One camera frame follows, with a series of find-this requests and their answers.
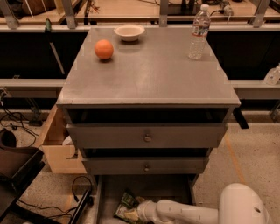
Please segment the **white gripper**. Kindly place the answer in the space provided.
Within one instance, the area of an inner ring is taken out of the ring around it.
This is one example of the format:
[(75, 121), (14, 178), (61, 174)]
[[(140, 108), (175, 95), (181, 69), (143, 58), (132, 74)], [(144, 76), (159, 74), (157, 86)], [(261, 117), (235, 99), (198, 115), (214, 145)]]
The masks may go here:
[(142, 221), (158, 224), (157, 205), (156, 202), (146, 200), (140, 203), (136, 210), (126, 212), (124, 216), (131, 221), (137, 221), (140, 218)]

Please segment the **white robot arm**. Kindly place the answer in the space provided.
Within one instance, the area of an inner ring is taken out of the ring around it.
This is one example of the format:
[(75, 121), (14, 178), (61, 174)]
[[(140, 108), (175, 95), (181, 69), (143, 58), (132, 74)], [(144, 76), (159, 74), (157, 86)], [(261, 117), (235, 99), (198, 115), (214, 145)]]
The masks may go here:
[(154, 224), (274, 224), (259, 195), (240, 183), (223, 189), (218, 209), (168, 199), (146, 200), (125, 212), (124, 217)]

